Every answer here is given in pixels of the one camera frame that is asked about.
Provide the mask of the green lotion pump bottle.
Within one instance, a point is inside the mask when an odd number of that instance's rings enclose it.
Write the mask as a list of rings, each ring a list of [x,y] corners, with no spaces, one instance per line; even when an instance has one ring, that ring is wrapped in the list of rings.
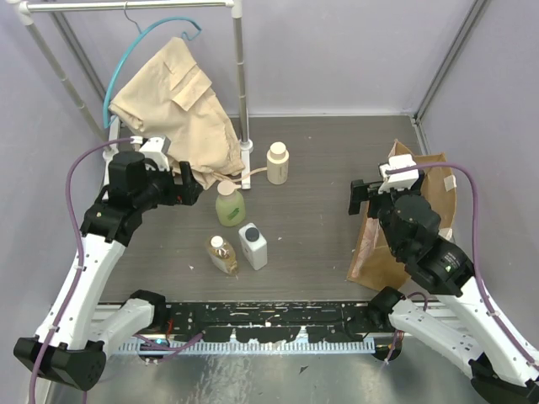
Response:
[[[246,216],[246,207],[240,187],[232,181],[221,181],[217,185],[216,214],[226,227],[239,225]]]

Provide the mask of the brown canvas bag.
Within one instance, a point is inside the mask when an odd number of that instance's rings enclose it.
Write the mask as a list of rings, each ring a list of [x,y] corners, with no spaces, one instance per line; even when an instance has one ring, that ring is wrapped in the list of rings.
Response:
[[[439,214],[442,232],[450,236],[456,213],[456,180],[451,169],[448,167],[427,169],[421,185],[421,194]],[[363,219],[347,280],[372,290],[382,290],[386,286],[401,288],[410,279],[410,275],[390,253],[378,222],[369,219],[367,215],[363,215]]]

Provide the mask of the clear amber liquid bottle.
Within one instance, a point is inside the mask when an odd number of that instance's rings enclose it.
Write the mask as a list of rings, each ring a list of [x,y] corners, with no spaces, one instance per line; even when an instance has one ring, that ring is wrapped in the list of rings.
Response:
[[[212,236],[206,243],[208,252],[213,264],[224,274],[237,274],[237,257],[232,245],[221,236]]]

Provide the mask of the beige cylindrical bottle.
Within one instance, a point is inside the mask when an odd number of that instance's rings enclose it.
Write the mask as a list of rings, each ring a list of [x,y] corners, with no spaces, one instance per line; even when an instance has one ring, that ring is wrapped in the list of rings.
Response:
[[[267,179],[274,185],[281,185],[288,177],[290,153],[286,145],[277,141],[271,144],[266,154]]]

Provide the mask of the white bottle black cap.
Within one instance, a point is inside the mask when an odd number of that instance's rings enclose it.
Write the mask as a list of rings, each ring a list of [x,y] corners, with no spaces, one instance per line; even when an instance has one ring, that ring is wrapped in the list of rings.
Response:
[[[268,244],[258,227],[248,223],[238,230],[242,251],[253,270],[260,270],[268,263]]]

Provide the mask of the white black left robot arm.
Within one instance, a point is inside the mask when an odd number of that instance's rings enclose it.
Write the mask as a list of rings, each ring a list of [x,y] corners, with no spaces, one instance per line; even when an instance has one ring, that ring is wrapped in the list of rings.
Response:
[[[129,245],[145,212],[159,205],[193,205],[202,187],[187,162],[175,183],[162,151],[147,146],[120,151],[108,166],[109,182],[75,227],[77,252],[64,285],[34,336],[19,338],[14,357],[42,378],[89,391],[107,359],[141,330],[159,333],[170,318],[164,296],[138,290],[99,326],[91,321],[113,268]]]

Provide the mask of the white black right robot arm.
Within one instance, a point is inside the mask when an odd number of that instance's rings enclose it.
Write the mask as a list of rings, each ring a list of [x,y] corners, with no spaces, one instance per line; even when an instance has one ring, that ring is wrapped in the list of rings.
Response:
[[[450,309],[465,327],[460,332],[421,311],[396,289],[384,287],[368,305],[371,325],[381,332],[395,328],[415,336],[450,362],[489,403],[536,403],[538,371],[496,324],[502,316],[477,285],[472,260],[439,233],[440,216],[420,192],[380,192],[381,183],[355,180],[349,213],[363,202],[378,220],[396,261],[412,281]]]

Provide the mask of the beige cargo shorts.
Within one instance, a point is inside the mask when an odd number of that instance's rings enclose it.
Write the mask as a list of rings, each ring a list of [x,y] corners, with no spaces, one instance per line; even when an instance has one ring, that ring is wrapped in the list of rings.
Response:
[[[188,162],[195,180],[208,189],[217,180],[247,173],[232,122],[185,41],[173,37],[115,95],[108,110],[137,136],[165,136],[174,173]]]

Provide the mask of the white metal clothes rack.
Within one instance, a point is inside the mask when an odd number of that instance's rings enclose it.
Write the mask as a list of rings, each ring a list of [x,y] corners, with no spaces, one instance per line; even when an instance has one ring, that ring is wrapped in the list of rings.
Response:
[[[62,86],[70,96],[72,102],[81,110],[83,118],[86,120],[90,130],[100,137],[104,137],[104,130],[99,127],[93,118],[87,105],[81,99],[79,93],[73,87],[71,81],[62,69],[59,61],[51,51],[40,31],[35,26],[32,19],[34,13],[66,13],[66,12],[88,12],[88,11],[127,11],[128,9],[159,9],[159,8],[203,8],[203,7],[226,7],[231,9],[231,16],[234,28],[235,54],[237,64],[237,85],[238,85],[238,105],[240,123],[240,148],[241,158],[244,164],[240,182],[241,189],[251,188],[250,154],[253,151],[253,142],[249,135],[247,89],[245,81],[244,53],[243,53],[243,8],[240,1],[105,1],[105,2],[78,2],[78,3],[30,3],[28,1],[9,1],[21,24],[29,31],[30,36],[39,47],[41,53],[48,61],[54,73],[61,81]]]

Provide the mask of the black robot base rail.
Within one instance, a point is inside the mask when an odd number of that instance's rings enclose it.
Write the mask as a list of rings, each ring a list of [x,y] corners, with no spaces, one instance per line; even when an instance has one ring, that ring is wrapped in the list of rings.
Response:
[[[207,343],[290,343],[301,331],[309,343],[347,343],[394,328],[356,301],[182,302],[168,304],[163,319],[139,333],[169,334],[178,342],[201,334]]]

